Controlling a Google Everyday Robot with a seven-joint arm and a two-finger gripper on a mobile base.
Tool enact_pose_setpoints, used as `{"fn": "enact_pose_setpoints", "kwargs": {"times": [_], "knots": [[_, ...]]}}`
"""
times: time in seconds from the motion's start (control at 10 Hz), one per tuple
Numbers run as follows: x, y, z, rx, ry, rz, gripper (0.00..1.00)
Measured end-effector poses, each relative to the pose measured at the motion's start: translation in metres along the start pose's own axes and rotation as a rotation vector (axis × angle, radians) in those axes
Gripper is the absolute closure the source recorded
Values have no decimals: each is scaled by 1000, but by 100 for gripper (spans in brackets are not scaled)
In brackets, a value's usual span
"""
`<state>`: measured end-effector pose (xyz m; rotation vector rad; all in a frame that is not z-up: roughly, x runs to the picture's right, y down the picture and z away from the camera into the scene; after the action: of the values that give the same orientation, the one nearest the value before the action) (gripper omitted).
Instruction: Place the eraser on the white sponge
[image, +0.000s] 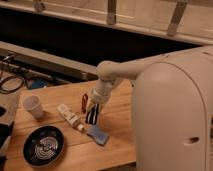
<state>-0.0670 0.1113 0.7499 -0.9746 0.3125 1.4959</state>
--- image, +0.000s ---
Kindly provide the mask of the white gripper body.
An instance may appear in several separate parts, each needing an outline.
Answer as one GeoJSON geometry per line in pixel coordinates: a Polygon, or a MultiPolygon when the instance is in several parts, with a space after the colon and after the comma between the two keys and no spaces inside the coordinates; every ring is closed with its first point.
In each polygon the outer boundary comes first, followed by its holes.
{"type": "Polygon", "coordinates": [[[98,111],[101,112],[106,103],[105,97],[99,94],[94,88],[88,92],[88,101],[86,104],[86,112],[90,112],[96,105],[99,106],[98,111]]]}

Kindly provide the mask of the black striped gripper finger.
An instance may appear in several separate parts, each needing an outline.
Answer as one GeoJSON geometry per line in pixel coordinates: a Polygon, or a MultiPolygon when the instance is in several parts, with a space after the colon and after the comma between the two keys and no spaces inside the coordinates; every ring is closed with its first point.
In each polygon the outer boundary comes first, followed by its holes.
{"type": "Polygon", "coordinates": [[[93,125],[96,125],[96,123],[97,123],[97,118],[98,118],[98,114],[99,114],[99,106],[100,106],[99,104],[96,104],[92,109],[92,114],[93,114],[92,124],[93,125]]]}
{"type": "Polygon", "coordinates": [[[93,112],[92,112],[92,110],[87,113],[85,122],[87,124],[93,124],[93,112]]]}

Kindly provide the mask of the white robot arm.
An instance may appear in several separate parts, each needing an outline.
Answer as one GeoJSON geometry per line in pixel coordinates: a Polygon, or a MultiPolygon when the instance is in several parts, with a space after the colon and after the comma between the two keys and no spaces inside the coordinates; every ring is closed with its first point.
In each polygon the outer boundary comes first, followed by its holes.
{"type": "Polygon", "coordinates": [[[106,103],[120,80],[133,82],[138,171],[210,171],[213,46],[122,63],[103,61],[97,73],[93,104],[106,103]]]}

